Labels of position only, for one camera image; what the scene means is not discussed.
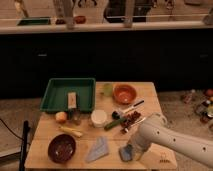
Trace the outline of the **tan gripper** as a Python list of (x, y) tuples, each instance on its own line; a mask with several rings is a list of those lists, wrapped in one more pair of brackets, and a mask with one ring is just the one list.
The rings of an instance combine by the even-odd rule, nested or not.
[(128, 145), (132, 147), (132, 158), (134, 161), (138, 161), (149, 149), (149, 141), (138, 133), (131, 135)]

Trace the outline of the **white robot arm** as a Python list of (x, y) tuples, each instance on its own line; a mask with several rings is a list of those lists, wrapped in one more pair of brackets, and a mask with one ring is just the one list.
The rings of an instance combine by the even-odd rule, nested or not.
[(162, 114), (148, 116), (131, 135), (128, 143), (132, 146), (133, 154), (144, 154), (155, 143), (213, 168), (213, 141), (169, 129), (167, 119)]

